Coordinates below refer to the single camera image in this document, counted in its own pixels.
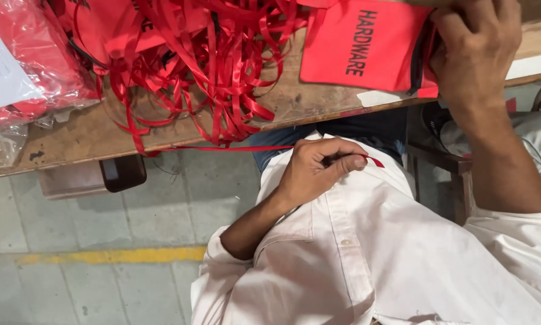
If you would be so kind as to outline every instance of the wooden table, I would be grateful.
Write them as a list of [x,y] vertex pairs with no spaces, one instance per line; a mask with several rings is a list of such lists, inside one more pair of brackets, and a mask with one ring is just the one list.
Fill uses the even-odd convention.
[[[416,3],[436,3],[442,0],[417,0]],[[523,43],[517,59],[541,55],[541,0],[526,0],[523,5]],[[338,117],[351,116],[419,104],[425,100],[414,99],[381,105],[362,107],[357,94],[365,89],[337,85],[302,83],[299,69],[305,30],[298,31],[292,42],[293,49],[285,59],[285,71],[272,90],[259,89],[265,94],[259,103],[273,109],[274,122],[254,121],[263,130],[301,125]],[[271,79],[275,70],[265,71]],[[509,80],[508,86],[525,85],[541,81],[541,75]],[[17,163],[11,168],[0,168],[0,177],[54,168],[91,160],[109,159],[137,153],[130,134],[119,129],[113,119],[125,124],[124,108],[111,90],[105,89],[106,100],[99,105],[73,112],[65,123],[56,123],[54,129],[43,129],[31,125],[26,145]],[[147,94],[136,94],[135,113],[145,119],[159,119],[167,116],[164,109],[157,107]],[[212,119],[201,112],[199,121],[205,129],[211,129]],[[173,146],[194,144],[202,141],[192,120],[182,117],[165,127],[153,128],[143,137],[147,150],[160,150]]]

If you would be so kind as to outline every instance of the white shirt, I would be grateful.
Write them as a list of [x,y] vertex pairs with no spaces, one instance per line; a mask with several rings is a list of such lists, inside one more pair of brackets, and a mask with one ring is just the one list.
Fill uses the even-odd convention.
[[[226,227],[212,236],[192,324],[541,325],[541,214],[477,211],[475,237],[417,203],[390,156],[361,146],[385,168],[371,162],[280,220],[253,260],[223,248]],[[291,154],[270,161],[257,202]]]

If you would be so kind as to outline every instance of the hand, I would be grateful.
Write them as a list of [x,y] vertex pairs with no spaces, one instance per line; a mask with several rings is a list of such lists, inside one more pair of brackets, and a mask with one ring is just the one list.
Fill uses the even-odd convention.
[[352,171],[367,166],[367,151],[340,138],[296,142],[292,158],[274,194],[290,211],[322,195]]
[[470,136],[508,123],[505,78],[521,44],[517,0],[459,0],[432,20],[444,44],[431,66],[457,125]]

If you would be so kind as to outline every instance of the concrete floor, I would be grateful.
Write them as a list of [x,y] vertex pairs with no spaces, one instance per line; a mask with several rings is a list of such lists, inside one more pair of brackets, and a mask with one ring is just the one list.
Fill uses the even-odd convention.
[[[538,88],[510,96],[527,110]],[[65,201],[45,200],[36,174],[0,179],[0,324],[189,324],[204,245],[253,206],[260,174],[240,152],[145,164],[139,187]],[[420,173],[423,204],[449,218],[448,174]]]

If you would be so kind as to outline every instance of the shirt sleeve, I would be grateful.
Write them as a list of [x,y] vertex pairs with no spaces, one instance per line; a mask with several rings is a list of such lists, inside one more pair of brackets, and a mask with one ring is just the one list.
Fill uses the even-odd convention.
[[541,304],[541,213],[476,209],[465,228]]
[[210,238],[198,278],[191,285],[192,325],[222,323],[235,283],[252,267],[252,260],[238,260],[223,247],[220,235],[227,228]]

